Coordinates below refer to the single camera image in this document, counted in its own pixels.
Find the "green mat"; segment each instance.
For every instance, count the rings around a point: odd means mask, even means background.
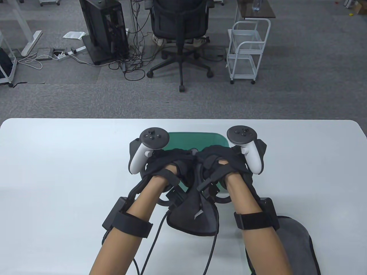
[[[227,139],[218,133],[197,133],[197,132],[171,132],[170,142],[164,150],[183,149],[190,150],[196,148],[199,151],[211,145],[222,145],[229,147]],[[187,187],[181,182],[180,187],[186,192]],[[227,192],[220,184],[217,184],[220,192]]]

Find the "chair base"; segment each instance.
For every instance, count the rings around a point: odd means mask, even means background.
[[[190,58],[189,56],[193,54],[194,55],[194,59]],[[185,86],[184,86],[184,80],[183,80],[183,75],[182,75],[182,63],[187,62],[189,64],[195,65],[197,67],[203,68],[207,70],[207,77],[208,78],[212,78],[214,76],[213,72],[211,71],[210,67],[201,63],[200,61],[198,61],[197,59],[200,58],[200,54],[197,52],[197,49],[193,49],[187,52],[183,52],[182,55],[176,53],[176,52],[169,52],[169,51],[162,51],[162,59],[165,59],[165,61],[163,61],[162,63],[158,64],[157,66],[154,66],[153,68],[151,68],[146,76],[148,78],[152,78],[153,77],[153,71],[158,70],[160,68],[166,67],[172,63],[177,62],[179,69],[180,69],[180,87],[179,87],[179,91],[180,92],[184,92],[185,91]]]

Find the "dark tabletop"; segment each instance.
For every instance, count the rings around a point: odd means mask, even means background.
[[[259,11],[252,10],[253,0],[237,0],[238,8],[243,18],[275,18],[268,0],[262,0]]]

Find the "white table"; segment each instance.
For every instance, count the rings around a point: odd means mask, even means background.
[[[353,121],[10,119],[0,128],[0,274],[88,274],[101,226],[138,175],[127,170],[129,142],[148,127],[216,132],[253,127],[268,144],[254,176],[279,215],[313,238],[323,275],[367,271],[367,140]],[[157,206],[136,256],[142,267],[166,208]],[[220,233],[208,274],[249,274],[231,204],[220,205]],[[164,224],[147,274],[201,274],[212,237]],[[128,274],[135,275],[133,266]]]
[[[42,31],[37,30],[34,34],[32,34],[29,28],[29,25],[27,24],[27,21],[25,20],[22,14],[22,11],[19,8],[17,0],[8,0],[8,3],[11,5],[15,18],[18,20],[19,25],[21,26],[23,33],[28,40],[27,45],[24,47],[24,49],[21,52],[22,56],[26,57],[29,55],[30,51],[35,46],[38,39],[40,39],[42,35]]]

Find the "white vr controller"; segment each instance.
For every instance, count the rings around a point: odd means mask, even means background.
[[[241,152],[244,154],[251,172],[260,174],[264,168],[264,163],[255,144],[257,140],[255,130],[242,125],[233,126],[228,129],[227,138],[233,144],[241,147]],[[169,141],[170,135],[162,128],[152,127],[144,130],[138,139],[130,143],[129,172],[138,174],[143,171],[154,150],[164,148]]]
[[[264,169],[264,162],[255,144],[258,141],[255,130],[243,125],[233,126],[228,129],[227,138],[233,144],[241,147],[241,152],[244,154],[251,172],[257,175],[260,174]]]

